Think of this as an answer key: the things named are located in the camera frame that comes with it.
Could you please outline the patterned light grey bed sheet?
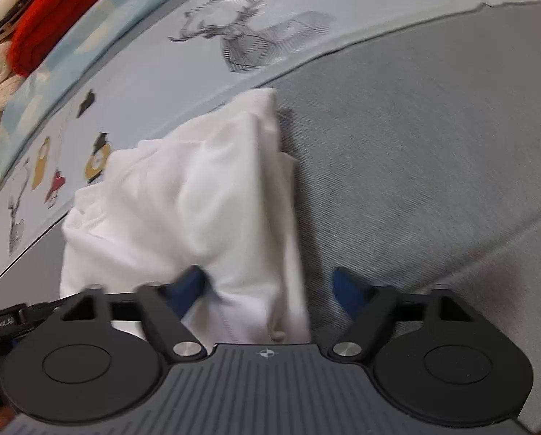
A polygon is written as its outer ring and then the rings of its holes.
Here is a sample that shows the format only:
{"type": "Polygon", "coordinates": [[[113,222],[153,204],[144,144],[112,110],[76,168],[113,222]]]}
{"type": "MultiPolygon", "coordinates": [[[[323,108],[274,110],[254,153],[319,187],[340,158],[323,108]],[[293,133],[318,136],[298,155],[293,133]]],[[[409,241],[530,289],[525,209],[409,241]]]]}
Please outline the patterned light grey bed sheet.
{"type": "Polygon", "coordinates": [[[541,0],[167,0],[56,103],[0,184],[0,308],[60,298],[62,225],[109,156],[248,90],[295,161],[310,339],[338,266],[453,288],[521,347],[541,429],[541,0]]]}

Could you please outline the light blue patterned blanket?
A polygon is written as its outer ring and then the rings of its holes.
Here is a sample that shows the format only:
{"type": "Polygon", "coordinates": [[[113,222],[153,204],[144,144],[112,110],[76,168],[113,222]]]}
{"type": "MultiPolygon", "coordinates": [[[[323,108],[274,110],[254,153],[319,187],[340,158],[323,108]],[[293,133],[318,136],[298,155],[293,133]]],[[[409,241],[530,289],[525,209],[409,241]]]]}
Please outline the light blue patterned blanket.
{"type": "Polygon", "coordinates": [[[56,103],[121,36],[167,0],[98,0],[7,103],[0,123],[0,184],[56,103]]]}

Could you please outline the white t-shirt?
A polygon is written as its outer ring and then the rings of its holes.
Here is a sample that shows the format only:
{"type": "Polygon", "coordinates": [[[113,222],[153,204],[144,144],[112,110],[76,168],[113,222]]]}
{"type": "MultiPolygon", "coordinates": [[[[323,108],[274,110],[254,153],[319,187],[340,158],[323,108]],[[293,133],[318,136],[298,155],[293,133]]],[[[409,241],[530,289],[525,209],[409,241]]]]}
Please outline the white t-shirt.
{"type": "Polygon", "coordinates": [[[131,292],[199,266],[207,289],[184,323],[206,347],[308,342],[294,168],[271,88],[113,152],[63,222],[60,294],[131,292]]]}

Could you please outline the red pillow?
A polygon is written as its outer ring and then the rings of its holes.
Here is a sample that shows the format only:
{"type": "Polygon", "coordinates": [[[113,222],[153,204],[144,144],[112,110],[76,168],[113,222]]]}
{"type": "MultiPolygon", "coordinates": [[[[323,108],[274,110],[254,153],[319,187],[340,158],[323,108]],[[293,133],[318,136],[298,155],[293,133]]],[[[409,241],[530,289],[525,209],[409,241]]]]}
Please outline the red pillow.
{"type": "Polygon", "coordinates": [[[26,78],[98,0],[33,0],[14,31],[8,52],[13,72],[26,78]]]}

